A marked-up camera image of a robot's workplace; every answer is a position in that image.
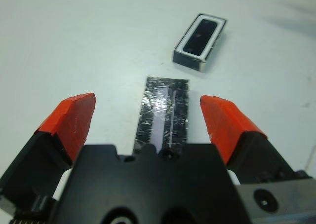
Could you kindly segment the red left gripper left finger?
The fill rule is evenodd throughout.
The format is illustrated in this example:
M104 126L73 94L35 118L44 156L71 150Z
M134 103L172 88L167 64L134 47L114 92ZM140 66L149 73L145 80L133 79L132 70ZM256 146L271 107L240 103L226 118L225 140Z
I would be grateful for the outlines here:
M60 102L1 177L1 208L34 208L53 197L86 141L95 105L94 93Z

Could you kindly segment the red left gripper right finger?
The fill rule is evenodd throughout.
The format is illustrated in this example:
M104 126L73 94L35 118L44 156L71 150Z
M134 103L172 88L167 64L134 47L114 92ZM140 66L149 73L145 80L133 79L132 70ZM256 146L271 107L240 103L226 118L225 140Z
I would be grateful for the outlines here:
M203 95L200 107L207 131L226 167L242 184L307 179L294 171L268 137L231 101Z

